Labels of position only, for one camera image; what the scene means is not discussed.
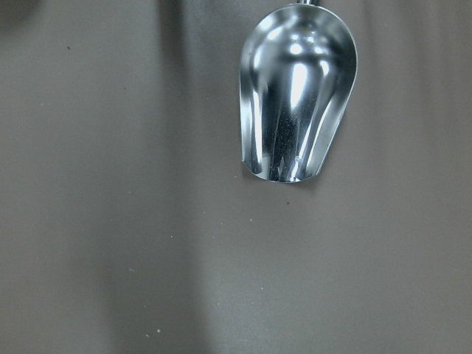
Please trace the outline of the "metal scoop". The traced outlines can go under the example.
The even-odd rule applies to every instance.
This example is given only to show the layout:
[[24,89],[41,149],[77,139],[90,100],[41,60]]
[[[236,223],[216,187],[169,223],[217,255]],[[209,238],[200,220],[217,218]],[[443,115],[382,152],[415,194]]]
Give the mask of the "metal scoop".
[[284,184],[318,176],[357,69],[350,29],[317,1],[264,17],[240,56],[241,149],[249,171]]

